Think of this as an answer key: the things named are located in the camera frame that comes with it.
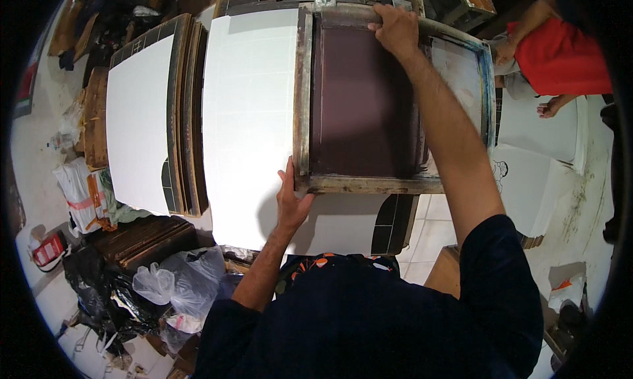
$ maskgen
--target red shirt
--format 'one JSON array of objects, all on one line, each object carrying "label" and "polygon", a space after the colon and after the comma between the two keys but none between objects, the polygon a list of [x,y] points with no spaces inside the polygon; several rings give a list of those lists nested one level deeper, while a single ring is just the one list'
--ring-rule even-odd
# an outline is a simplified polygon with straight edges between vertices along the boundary
[{"label": "red shirt", "polygon": [[[508,24],[508,33],[516,24]],[[560,19],[550,18],[524,37],[515,59],[539,95],[613,93],[596,40]]]}]

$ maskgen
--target hand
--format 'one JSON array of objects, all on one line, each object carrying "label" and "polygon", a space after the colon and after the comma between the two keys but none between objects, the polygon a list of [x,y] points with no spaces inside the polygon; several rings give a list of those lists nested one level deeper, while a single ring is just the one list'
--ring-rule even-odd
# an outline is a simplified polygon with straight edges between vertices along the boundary
[{"label": "hand", "polygon": [[539,106],[536,107],[536,114],[538,114],[540,118],[552,118],[558,113],[558,110],[566,104],[562,102],[561,96],[562,95],[551,98],[547,103],[539,104]]},{"label": "hand", "polygon": [[315,195],[307,193],[302,199],[294,195],[292,157],[288,157],[286,171],[280,170],[277,174],[281,178],[281,189],[277,193],[277,228],[293,235],[308,217]]},{"label": "hand", "polygon": [[502,43],[497,45],[495,51],[497,52],[495,65],[501,66],[514,58],[514,54],[517,51],[517,44],[512,43],[509,39],[505,39]]},{"label": "hand", "polygon": [[418,16],[402,8],[374,4],[374,11],[382,17],[382,25],[368,24],[367,28],[376,32],[376,39],[391,52],[400,63],[404,63],[418,50]]}]

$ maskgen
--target person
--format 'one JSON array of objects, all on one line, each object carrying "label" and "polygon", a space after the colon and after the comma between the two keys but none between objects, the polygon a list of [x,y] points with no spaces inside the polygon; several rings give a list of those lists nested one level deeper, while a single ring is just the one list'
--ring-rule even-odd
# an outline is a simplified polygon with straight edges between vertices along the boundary
[{"label": "person", "polygon": [[538,0],[489,42],[495,86],[512,99],[555,96],[537,114],[551,118],[580,95],[611,94],[605,59],[572,0]]},{"label": "person", "polygon": [[394,261],[331,253],[301,258],[279,281],[284,251],[315,199],[295,196],[289,158],[279,171],[277,225],[232,298],[211,307],[194,379],[526,378],[537,362],[540,295],[486,148],[419,50],[415,13],[374,10],[382,25],[369,29],[411,80],[446,191],[462,247],[460,298],[401,280]]}]

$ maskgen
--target cartoon drawing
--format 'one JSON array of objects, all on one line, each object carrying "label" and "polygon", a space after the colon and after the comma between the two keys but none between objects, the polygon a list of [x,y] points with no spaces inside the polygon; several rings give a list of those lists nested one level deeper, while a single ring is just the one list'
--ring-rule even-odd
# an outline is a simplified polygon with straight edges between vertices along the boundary
[{"label": "cartoon drawing", "polygon": [[501,179],[508,175],[508,164],[505,161],[494,161],[493,160],[493,176],[495,176],[495,183],[497,183],[497,189],[499,193],[503,190],[503,185],[501,184]]}]

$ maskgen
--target dark navy shirt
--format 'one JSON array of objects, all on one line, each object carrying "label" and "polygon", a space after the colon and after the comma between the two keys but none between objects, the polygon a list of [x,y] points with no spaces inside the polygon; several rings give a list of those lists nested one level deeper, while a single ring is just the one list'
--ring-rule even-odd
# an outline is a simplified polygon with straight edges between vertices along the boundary
[{"label": "dark navy shirt", "polygon": [[526,378],[539,353],[539,291],[512,221],[466,238],[460,299],[347,264],[306,272],[263,313],[213,304],[195,379]]}]

